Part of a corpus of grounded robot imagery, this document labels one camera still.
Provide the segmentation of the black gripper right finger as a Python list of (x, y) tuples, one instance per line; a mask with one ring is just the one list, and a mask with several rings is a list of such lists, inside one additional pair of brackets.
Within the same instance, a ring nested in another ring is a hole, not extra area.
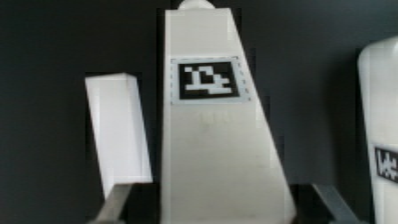
[(297, 206), (294, 224), (363, 224), (333, 185), (296, 184), (290, 189)]

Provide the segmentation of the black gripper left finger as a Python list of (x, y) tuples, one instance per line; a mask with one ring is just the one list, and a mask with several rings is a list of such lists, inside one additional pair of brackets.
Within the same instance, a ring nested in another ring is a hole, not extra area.
[(88, 224), (160, 224), (159, 185), (118, 184)]

